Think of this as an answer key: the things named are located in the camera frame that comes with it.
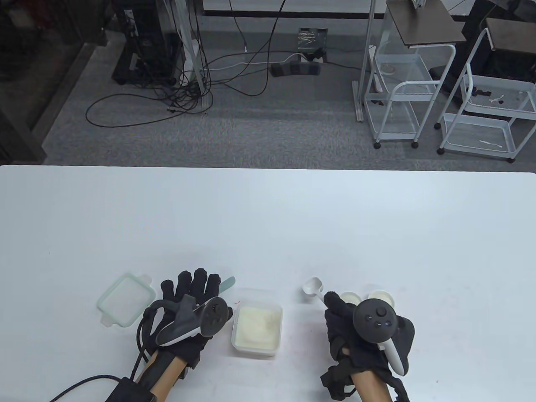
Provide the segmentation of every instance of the plastic container lid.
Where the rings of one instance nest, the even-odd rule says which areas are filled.
[[[97,301],[97,308],[102,311],[101,323],[131,326],[157,295],[150,287],[151,281],[147,275],[137,277],[131,273],[116,280]]]

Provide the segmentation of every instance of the white spoon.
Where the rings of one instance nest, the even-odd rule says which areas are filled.
[[[317,296],[324,303],[324,284],[317,277],[307,279],[302,285],[303,292],[311,297]]]

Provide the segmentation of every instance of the gray carpet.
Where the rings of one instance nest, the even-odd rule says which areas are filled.
[[[243,52],[231,18],[207,17],[200,22],[209,60]],[[239,24],[251,52],[267,39],[272,22],[239,19]],[[362,21],[280,20],[272,50],[296,50],[299,26],[329,26],[328,60],[361,65],[361,53],[348,50],[363,47]],[[154,96],[150,90],[120,87],[112,81],[124,39],[113,32],[108,37],[108,46],[93,54],[43,145],[48,153],[46,164],[536,172],[536,138],[513,164],[454,153],[437,155],[440,133],[431,126],[443,105],[443,96],[436,102],[417,150],[409,142],[383,142],[380,150],[373,149],[368,124],[355,120],[351,81],[357,79],[359,71],[334,65],[323,66],[318,77],[270,78],[265,93],[256,98],[214,85],[214,105],[202,115],[183,115],[132,128],[98,128],[84,118],[94,100],[117,92]],[[270,59],[282,61],[288,55],[274,53]],[[248,57],[229,57],[212,67],[232,65]],[[430,66],[441,65],[444,60],[440,53],[427,57]],[[258,61],[263,60],[266,55],[259,56]],[[252,66],[248,71],[261,67]],[[215,71],[212,78],[232,77],[241,69]],[[264,82],[265,73],[259,73],[232,84],[256,93]],[[128,124],[167,116],[163,104],[128,96],[106,100],[90,115],[100,124]],[[525,129],[522,124],[518,127],[519,131]]]

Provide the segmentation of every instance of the dark shelf top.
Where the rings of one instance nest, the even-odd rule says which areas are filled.
[[[465,42],[441,0],[427,0],[415,9],[410,0],[388,0],[387,8],[406,46]]]
[[[494,50],[536,54],[536,24],[486,18]]]

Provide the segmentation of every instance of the black glove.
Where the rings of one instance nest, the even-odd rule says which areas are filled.
[[[182,300],[182,297],[185,294],[195,297],[198,305],[203,304],[207,300],[218,296],[220,289],[221,279],[217,274],[210,274],[207,279],[206,271],[202,268],[196,270],[192,275],[188,271],[183,271],[178,276],[177,288],[173,292],[173,281],[170,279],[162,282],[160,287],[162,288],[162,298],[164,300],[170,300],[172,302],[178,303]],[[231,307],[229,309],[230,319],[233,316],[233,310]],[[157,349],[166,350],[173,353],[178,358],[185,361],[188,366],[195,367],[199,361],[200,353],[205,348],[206,343],[211,338],[205,338],[201,334],[198,334],[194,337],[186,338],[176,344],[167,346],[167,347],[158,347],[156,344],[157,334],[164,328],[166,325],[171,323],[175,319],[175,313],[164,309],[164,316],[162,321],[158,324],[157,328],[154,330],[152,335],[149,337],[149,340],[144,345],[146,350],[152,355]]]
[[[324,316],[331,355],[339,362],[339,366],[330,367],[321,377],[324,386],[330,390],[331,397],[343,400],[348,396],[344,393],[344,385],[352,383],[348,376],[371,370],[383,382],[394,388],[399,402],[409,402],[402,381],[391,374],[385,354],[378,349],[378,345],[366,342],[356,332],[353,324],[353,312],[356,306],[345,303],[335,292],[327,292],[324,303],[327,306]],[[406,326],[407,319],[398,316],[398,320],[399,327]],[[343,347],[349,349],[349,354],[343,353]]]

